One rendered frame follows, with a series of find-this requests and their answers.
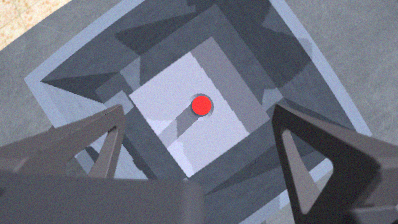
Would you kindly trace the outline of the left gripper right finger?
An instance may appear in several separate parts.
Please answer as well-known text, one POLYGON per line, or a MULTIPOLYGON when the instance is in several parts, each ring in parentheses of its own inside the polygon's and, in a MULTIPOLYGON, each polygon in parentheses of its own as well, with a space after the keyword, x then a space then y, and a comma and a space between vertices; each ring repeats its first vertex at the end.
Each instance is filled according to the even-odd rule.
POLYGON ((397 145, 282 104, 275 105, 272 127, 295 224, 339 224, 353 211, 398 204, 397 145), (332 162, 333 173, 321 192, 290 131, 332 162))

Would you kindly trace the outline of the red peg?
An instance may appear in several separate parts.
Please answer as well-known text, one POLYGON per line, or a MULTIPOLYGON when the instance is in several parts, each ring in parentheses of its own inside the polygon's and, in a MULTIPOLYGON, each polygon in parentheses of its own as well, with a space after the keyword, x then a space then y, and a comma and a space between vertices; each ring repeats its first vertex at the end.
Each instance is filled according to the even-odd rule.
POLYGON ((193 100, 192 108, 196 114, 205 115, 211 109, 211 102, 205 96, 198 96, 193 100))

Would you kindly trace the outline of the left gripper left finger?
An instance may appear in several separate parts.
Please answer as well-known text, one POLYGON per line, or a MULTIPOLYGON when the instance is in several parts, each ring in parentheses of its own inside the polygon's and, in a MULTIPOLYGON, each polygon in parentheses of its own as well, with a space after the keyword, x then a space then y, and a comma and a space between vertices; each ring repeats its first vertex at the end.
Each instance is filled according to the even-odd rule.
POLYGON ((67 176, 67 162, 108 132, 87 177, 114 178, 126 118, 117 104, 84 119, 0 147, 0 170, 67 176))

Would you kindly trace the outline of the grey open box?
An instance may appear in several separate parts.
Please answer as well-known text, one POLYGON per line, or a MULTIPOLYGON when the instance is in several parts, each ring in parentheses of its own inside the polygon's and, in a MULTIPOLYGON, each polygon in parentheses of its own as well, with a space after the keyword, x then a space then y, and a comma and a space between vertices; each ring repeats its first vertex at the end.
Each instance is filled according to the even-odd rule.
POLYGON ((122 104, 114 178, 195 182, 206 224, 260 224, 290 202, 276 104, 372 135, 284 0, 122 0, 24 80, 55 128, 122 104), (129 95, 211 36, 270 120, 188 178, 129 95))

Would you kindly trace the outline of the white square plate with hole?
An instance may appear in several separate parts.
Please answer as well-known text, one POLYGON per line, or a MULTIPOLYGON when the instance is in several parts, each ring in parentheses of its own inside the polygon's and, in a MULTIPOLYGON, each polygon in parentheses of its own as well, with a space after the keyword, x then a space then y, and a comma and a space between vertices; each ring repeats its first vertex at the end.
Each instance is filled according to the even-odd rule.
POLYGON ((129 96, 188 178, 270 119, 212 36, 129 96))

